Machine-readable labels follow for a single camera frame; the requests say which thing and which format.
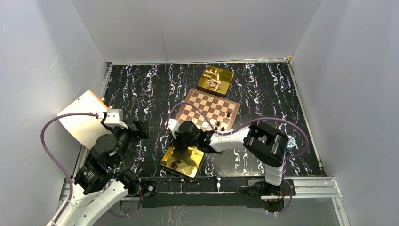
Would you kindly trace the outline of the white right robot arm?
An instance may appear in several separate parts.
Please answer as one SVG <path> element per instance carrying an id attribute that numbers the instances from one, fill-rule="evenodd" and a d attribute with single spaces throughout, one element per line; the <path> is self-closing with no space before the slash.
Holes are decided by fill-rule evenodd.
<path id="1" fill-rule="evenodd" d="M 265 122 L 254 121 L 229 131 L 203 131 L 192 121 L 179 123 L 170 120 L 165 129 L 171 135 L 172 144 L 181 151 L 190 147 L 204 153 L 248 150 L 265 165 L 265 190 L 271 195 L 277 195 L 283 190 L 283 167 L 289 138 Z"/>

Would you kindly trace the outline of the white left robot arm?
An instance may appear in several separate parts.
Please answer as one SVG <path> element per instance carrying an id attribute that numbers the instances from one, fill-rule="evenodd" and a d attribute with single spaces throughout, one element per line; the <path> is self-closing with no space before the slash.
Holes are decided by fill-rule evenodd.
<path id="1" fill-rule="evenodd" d="M 109 133 L 96 139 L 49 226 L 91 226 L 121 198 L 142 195 L 139 176 L 116 169 L 131 143 L 149 138 L 148 121 L 135 119 L 125 128 L 103 126 Z"/>

